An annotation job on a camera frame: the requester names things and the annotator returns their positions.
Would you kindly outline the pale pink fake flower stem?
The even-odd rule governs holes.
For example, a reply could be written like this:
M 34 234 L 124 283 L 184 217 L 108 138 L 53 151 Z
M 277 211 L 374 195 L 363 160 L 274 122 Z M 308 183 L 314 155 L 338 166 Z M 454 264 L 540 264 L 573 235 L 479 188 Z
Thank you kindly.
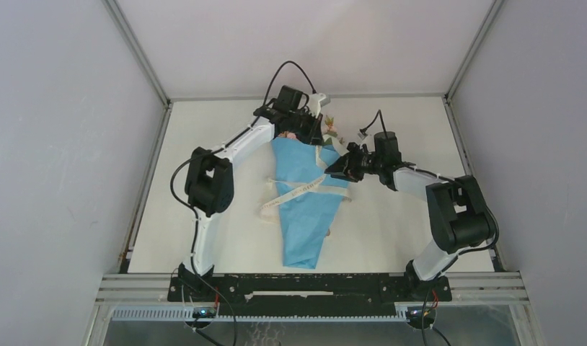
M 345 144 L 345 139 L 338 135 L 337 128 L 335 127 L 335 118 L 329 115 L 323 117 L 322 135 L 324 137 L 323 146 L 335 146 L 335 142 L 338 142 L 340 145 Z

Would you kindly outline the cream ribbon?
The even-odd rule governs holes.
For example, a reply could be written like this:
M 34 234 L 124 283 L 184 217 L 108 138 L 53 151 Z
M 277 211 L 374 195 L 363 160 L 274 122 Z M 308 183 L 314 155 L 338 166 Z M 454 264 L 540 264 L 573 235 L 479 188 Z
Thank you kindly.
M 332 185 L 323 185 L 322 183 L 324 182 L 326 177 L 327 177 L 326 174 L 321 174 L 318 178 L 316 178 L 315 180 L 312 180 L 311 182 L 308 182 L 308 183 L 287 182 L 287 181 L 268 179 L 267 187 L 265 190 L 266 193 L 270 192 L 271 190 L 274 190 L 277 183 L 282 183 L 282 184 L 288 185 L 290 187 L 293 187 L 293 189 L 290 192 L 287 192 L 286 194 L 281 195 L 279 197 L 273 198 L 272 200 L 263 204 L 258 211 L 258 216 L 262 220 L 267 221 L 269 223 L 278 223 L 279 217 L 274 212 L 272 212 L 271 209 L 274 209 L 281 204 L 284 204 L 290 200 L 293 200 L 301 195 L 304 195 L 304 194 L 307 194 L 310 192 L 339 195 L 343 198 L 343 201 L 345 201 L 345 202 L 352 201 L 352 196 L 350 194 L 350 191 L 347 188 L 336 187 L 336 186 L 332 186 Z

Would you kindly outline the blue wrapping paper sheet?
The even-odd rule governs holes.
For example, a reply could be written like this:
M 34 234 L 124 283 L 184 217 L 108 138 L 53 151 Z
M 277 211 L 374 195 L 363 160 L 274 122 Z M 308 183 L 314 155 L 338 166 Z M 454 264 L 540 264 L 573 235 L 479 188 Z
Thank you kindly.
M 311 146 L 288 138 L 271 142 L 275 155 L 275 180 L 311 182 L 340 158 L 333 146 Z M 327 175 L 323 185 L 348 188 L 348 182 Z M 293 187 L 277 183 L 278 197 Z M 279 205 L 278 217 L 283 239 L 282 264 L 285 267 L 314 269 L 324 239 L 335 220 L 343 198 L 310 192 Z

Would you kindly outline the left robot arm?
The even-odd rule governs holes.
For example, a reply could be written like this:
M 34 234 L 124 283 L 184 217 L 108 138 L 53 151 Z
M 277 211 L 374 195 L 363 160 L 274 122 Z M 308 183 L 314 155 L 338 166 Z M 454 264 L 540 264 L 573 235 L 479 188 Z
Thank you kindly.
M 295 135 L 304 144 L 321 146 L 321 108 L 328 103 L 325 94 L 307 94 L 283 86 L 277 97 L 253 112 L 252 121 L 239 133 L 213 148 L 197 147 L 176 168 L 176 172 L 187 169 L 187 198 L 178 198 L 177 202 L 191 209 L 195 219 L 190 253 L 182 261 L 183 269 L 192 273 L 185 291 L 195 300 L 205 300 L 213 291 L 213 281 L 207 274 L 214 267 L 213 243 L 220 215 L 234 199 L 235 169 L 259 147 L 283 133 Z

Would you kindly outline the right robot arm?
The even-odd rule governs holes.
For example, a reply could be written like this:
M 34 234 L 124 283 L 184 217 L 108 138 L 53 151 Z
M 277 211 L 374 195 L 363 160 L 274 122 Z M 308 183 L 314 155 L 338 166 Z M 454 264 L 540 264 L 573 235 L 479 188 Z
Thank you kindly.
M 492 249 L 499 240 L 498 222 L 475 177 L 445 177 L 404 161 L 392 131 L 374 135 L 373 151 L 349 143 L 325 173 L 349 182 L 373 174 L 390 190 L 426 202 L 432 239 L 407 264 L 405 292 L 412 299 L 422 300 L 430 294 L 433 281 L 462 255 Z

